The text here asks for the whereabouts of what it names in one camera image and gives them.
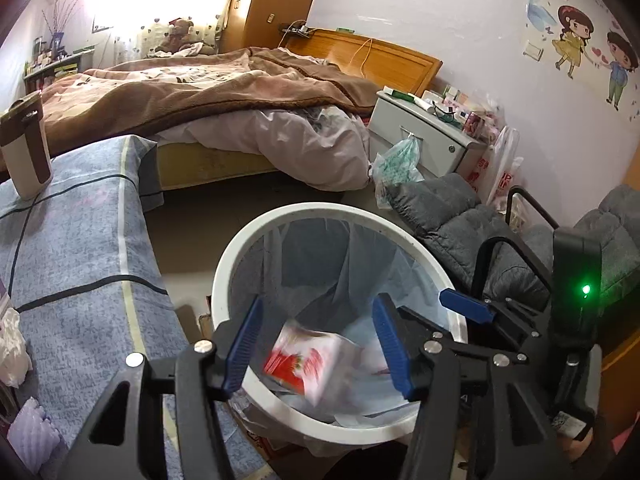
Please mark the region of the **red white snack wrapper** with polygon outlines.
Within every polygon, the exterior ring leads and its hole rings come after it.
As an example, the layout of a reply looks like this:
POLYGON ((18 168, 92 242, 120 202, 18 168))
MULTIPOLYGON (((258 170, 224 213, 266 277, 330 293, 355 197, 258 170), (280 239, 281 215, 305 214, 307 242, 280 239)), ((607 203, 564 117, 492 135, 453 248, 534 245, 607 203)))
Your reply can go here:
POLYGON ((339 334, 308 330, 288 321, 262 372, 314 408, 329 406, 349 388, 360 353, 359 346, 339 334))

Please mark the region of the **white tissue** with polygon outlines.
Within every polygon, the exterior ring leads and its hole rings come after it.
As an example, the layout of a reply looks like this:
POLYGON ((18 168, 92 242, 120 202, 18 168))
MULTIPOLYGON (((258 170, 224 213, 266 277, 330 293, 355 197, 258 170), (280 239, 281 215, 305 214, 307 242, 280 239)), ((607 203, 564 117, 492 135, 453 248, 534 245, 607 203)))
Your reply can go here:
POLYGON ((1 319, 0 379, 3 385, 18 388, 32 370, 26 340, 20 331, 20 315, 9 308, 1 319))

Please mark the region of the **white round trash bin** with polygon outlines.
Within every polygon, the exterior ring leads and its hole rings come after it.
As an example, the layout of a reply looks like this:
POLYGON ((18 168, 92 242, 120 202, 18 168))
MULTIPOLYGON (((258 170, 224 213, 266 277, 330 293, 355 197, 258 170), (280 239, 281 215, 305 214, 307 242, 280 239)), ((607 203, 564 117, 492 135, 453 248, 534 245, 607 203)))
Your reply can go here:
POLYGON ((371 310, 380 292, 465 342, 464 317, 439 302, 451 285, 427 249, 373 212, 299 203, 257 217, 224 250, 210 307, 214 324, 220 324, 242 318, 256 298, 264 305, 250 367, 230 402, 240 422, 258 436, 303 445, 316 455, 407 437, 418 407, 382 370, 356 373, 352 388, 327 408, 314 408, 267 377, 262 366, 289 320, 378 352, 371 310))

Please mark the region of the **grey cushioned chair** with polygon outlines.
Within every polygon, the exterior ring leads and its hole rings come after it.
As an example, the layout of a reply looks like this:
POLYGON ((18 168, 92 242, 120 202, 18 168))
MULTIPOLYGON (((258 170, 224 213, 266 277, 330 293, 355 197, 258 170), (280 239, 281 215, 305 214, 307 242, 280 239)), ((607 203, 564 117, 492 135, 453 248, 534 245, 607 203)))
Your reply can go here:
MULTIPOLYGON (((458 174, 395 184, 386 188, 393 211, 414 236, 469 290, 477 253, 486 238, 508 232, 498 211, 483 204, 458 174)), ((602 246, 601 304, 606 313, 639 304, 639 192, 626 184, 613 188, 599 207, 576 224, 579 232, 602 246)), ((512 298, 541 308, 548 290, 507 244, 497 247, 489 266, 484 294, 512 298)))

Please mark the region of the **white plastic shopping bag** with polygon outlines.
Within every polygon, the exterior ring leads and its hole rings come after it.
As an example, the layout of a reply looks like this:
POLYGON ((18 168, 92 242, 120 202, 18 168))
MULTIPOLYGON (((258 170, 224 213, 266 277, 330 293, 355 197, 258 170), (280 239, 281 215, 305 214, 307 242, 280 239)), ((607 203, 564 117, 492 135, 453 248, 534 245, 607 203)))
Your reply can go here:
POLYGON ((504 126, 466 177, 484 205, 491 205, 513 184, 524 160, 516 154, 519 143, 520 132, 504 126))

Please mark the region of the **green plastic bag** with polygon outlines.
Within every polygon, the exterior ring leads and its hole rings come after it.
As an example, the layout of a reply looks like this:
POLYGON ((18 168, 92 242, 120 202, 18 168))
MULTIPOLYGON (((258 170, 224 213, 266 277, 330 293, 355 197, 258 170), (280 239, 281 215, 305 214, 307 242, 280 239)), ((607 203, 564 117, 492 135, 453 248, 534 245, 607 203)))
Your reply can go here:
POLYGON ((423 174, 418 168, 421 140, 413 133, 394 144, 383 154, 377 154, 372 162, 370 177, 374 183, 376 206, 390 210, 387 190, 391 186, 409 182, 421 182, 423 174))

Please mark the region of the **white bedside cabinet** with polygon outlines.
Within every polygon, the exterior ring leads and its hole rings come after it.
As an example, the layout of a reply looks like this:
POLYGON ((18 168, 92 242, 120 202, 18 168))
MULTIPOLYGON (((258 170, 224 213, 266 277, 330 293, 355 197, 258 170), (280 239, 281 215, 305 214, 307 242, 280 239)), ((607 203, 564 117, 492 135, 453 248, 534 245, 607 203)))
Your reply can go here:
POLYGON ((371 162, 409 134, 418 138, 418 169, 424 176, 442 177, 457 172, 466 177, 485 153, 485 143, 445 124, 419 105, 396 99, 385 91, 376 95, 368 125, 371 162))

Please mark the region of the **blue patterned tablecloth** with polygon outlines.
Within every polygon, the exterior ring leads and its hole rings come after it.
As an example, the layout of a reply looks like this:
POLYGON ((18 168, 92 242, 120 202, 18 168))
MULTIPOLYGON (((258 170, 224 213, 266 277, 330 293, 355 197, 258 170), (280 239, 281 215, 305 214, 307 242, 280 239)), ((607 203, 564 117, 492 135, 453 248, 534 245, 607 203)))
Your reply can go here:
POLYGON ((45 477, 127 356, 188 348, 144 218, 163 203, 156 152, 119 136, 58 156, 33 200, 2 185, 1 278, 32 358, 17 394, 36 399, 61 436, 45 477))

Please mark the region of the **pink bed sheet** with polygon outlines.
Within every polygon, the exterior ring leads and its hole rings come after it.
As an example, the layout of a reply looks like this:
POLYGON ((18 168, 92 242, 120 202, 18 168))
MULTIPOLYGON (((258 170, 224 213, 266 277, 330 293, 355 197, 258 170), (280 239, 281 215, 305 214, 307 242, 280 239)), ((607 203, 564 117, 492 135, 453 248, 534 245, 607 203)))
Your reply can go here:
POLYGON ((359 190, 369 181, 368 130, 336 106, 241 110, 186 122, 153 139, 165 190, 272 170, 321 191, 359 190))

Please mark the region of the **purple tissue box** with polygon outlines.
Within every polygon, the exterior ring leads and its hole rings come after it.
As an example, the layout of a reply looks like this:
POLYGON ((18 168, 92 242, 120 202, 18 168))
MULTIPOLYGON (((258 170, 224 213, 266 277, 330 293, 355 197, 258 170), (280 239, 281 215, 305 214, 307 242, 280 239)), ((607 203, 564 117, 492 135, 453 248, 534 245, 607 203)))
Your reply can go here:
POLYGON ((32 474, 38 474, 61 441, 44 408, 29 398, 18 411, 8 431, 9 444, 32 474))

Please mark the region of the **wooden bed headboard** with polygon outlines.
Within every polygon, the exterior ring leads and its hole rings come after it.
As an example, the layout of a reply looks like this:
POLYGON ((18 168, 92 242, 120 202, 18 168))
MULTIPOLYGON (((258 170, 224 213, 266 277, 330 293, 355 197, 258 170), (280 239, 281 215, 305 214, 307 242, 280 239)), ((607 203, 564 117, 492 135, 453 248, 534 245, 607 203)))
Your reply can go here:
POLYGON ((315 29, 307 36, 293 35, 283 45, 298 55, 324 58, 345 74, 416 96, 430 86, 442 67, 442 61, 431 55, 336 30, 315 29))

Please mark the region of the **brown fleece blanket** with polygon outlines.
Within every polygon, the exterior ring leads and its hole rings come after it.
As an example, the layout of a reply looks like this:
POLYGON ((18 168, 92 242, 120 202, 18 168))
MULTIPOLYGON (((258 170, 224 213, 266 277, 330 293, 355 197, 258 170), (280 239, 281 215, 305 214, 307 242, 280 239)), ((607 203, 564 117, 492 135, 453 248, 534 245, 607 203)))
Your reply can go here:
POLYGON ((288 50, 243 48, 216 55, 145 58, 90 68, 42 92, 50 152, 132 133, 148 138, 191 120, 239 110, 333 105, 366 117, 378 85, 336 64, 288 50))

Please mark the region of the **white brown lidded mug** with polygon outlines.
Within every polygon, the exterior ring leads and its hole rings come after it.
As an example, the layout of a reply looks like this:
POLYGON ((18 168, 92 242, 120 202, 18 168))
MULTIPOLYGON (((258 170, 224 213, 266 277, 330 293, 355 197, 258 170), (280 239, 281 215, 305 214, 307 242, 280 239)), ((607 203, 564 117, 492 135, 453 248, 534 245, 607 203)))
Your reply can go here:
POLYGON ((52 179, 40 91, 15 101, 1 115, 1 153, 17 194, 38 195, 52 179))

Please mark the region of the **brown teddy bear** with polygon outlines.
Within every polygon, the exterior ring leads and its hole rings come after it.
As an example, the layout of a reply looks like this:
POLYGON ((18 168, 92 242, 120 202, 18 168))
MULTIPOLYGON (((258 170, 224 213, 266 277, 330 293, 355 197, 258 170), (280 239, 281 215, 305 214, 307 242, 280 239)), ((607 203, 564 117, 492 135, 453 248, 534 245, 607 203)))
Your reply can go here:
POLYGON ((169 32, 155 51, 175 54, 202 41, 200 32, 194 28, 191 20, 175 18, 169 22, 169 32))

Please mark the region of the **cluttered side shelf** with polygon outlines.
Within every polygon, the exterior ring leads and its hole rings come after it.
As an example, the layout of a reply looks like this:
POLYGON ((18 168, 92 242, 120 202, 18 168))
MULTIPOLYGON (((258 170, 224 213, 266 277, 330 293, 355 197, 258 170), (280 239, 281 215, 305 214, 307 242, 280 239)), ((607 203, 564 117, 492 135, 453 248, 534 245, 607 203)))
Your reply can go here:
POLYGON ((82 47, 67 53, 58 40, 55 40, 53 45, 58 47, 58 50, 53 51, 43 40, 43 36, 37 37, 32 43, 32 53, 23 70, 23 86, 26 93, 43 90, 61 78, 92 67, 95 46, 82 47))

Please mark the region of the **wooden wardrobe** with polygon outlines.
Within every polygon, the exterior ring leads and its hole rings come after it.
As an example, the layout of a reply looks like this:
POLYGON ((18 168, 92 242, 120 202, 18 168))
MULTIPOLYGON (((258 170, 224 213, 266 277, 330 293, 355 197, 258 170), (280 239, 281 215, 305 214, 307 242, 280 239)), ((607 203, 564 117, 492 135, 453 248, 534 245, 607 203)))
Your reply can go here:
POLYGON ((312 0, 231 0, 220 50, 275 48, 282 29, 306 21, 312 0))

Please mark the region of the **patterned window curtain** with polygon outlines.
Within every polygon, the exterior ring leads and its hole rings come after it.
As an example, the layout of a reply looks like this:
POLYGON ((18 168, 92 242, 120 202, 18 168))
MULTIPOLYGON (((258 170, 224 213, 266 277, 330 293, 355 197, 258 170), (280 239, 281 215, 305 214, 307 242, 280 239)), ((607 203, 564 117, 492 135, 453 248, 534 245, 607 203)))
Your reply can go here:
POLYGON ((231 0, 122 0, 114 27, 117 63, 153 56, 169 32, 169 22, 184 18, 194 23, 201 44, 219 50, 231 0))

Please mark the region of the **cartoon couple wall sticker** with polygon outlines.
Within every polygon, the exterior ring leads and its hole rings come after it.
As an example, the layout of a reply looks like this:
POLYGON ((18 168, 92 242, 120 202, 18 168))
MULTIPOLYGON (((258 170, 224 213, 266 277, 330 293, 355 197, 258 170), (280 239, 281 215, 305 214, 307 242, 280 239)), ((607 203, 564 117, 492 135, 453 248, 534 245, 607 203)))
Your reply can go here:
POLYGON ((526 6, 523 54, 590 88, 624 122, 639 123, 639 52, 616 21, 599 25, 583 10, 549 1, 526 6))

